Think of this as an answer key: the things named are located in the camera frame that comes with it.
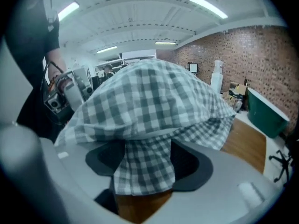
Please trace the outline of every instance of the green bathtub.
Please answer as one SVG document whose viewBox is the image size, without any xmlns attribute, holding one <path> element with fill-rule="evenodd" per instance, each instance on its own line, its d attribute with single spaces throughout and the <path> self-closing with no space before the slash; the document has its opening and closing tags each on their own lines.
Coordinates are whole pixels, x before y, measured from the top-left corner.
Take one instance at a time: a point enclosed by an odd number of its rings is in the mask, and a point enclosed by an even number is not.
<svg viewBox="0 0 299 224">
<path fill-rule="evenodd" d="M 268 137 L 275 138 L 284 130 L 290 119 L 260 93 L 248 88 L 248 118 Z"/>
</svg>

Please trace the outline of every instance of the brick wall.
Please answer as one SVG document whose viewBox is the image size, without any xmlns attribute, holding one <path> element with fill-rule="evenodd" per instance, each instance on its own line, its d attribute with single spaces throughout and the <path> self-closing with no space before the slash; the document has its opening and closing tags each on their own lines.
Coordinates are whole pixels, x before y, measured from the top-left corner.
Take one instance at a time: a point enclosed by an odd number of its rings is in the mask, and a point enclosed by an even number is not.
<svg viewBox="0 0 299 224">
<path fill-rule="evenodd" d="M 247 27 L 216 33 L 176 50 L 157 50 L 157 58 L 185 65 L 198 63 L 196 76 L 210 84 L 214 60 L 222 60 L 222 91 L 229 83 L 243 84 L 261 93 L 289 118 L 286 132 L 297 120 L 299 106 L 299 58 L 282 27 Z"/>
</svg>

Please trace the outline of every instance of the camera rig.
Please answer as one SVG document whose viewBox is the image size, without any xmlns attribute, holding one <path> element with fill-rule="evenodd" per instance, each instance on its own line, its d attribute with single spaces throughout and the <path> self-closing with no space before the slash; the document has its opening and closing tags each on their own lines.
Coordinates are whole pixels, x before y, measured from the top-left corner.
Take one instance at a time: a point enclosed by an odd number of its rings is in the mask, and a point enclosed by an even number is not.
<svg viewBox="0 0 299 224">
<path fill-rule="evenodd" d="M 68 81 L 67 85 L 61 90 L 59 88 L 61 83 L 66 81 Z M 56 77 L 55 88 L 50 92 L 44 92 L 43 103 L 60 125 L 63 125 L 70 120 L 74 112 L 92 93 L 89 69 L 86 72 L 85 68 L 79 68 Z"/>
</svg>

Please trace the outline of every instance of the checkered cloth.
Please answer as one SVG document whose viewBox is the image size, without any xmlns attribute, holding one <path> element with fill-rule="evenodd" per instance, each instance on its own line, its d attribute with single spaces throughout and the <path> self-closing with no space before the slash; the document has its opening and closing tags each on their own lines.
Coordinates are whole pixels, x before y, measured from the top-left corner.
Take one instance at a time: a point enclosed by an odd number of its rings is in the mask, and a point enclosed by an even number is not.
<svg viewBox="0 0 299 224">
<path fill-rule="evenodd" d="M 209 85 L 181 66 L 142 60 L 118 71 L 80 106 L 55 145 L 125 140 L 114 173 L 119 195 L 149 195 L 172 188 L 171 140 L 220 150 L 235 112 Z M 149 133 L 171 129 L 158 136 Z"/>
</svg>

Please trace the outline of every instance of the ceiling light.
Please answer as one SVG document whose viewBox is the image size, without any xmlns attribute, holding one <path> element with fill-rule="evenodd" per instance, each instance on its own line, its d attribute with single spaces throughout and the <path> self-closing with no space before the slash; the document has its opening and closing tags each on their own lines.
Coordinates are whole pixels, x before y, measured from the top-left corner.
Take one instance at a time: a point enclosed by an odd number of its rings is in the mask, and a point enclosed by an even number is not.
<svg viewBox="0 0 299 224">
<path fill-rule="evenodd" d="M 72 2 L 70 5 L 68 5 L 65 9 L 63 9 L 60 13 L 58 13 L 59 21 L 61 21 L 63 18 L 65 18 L 67 15 L 75 11 L 79 8 L 79 4 L 76 2 Z"/>
<path fill-rule="evenodd" d="M 176 43 L 175 42 L 155 42 L 155 44 L 162 44 L 162 45 L 175 45 Z"/>
<path fill-rule="evenodd" d="M 214 5 L 212 5 L 211 3 L 205 0 L 189 0 L 189 1 L 205 7 L 206 9 L 220 16 L 222 19 L 228 18 L 228 16 L 223 11 L 221 11 L 220 9 L 218 9 L 217 7 L 215 7 Z"/>
<path fill-rule="evenodd" d="M 115 46 L 115 47 L 109 47 L 109 48 L 106 48 L 106 49 L 103 49 L 103 50 L 99 50 L 97 53 L 102 53 L 104 51 L 113 50 L 115 48 L 117 48 L 117 46 Z"/>
</svg>

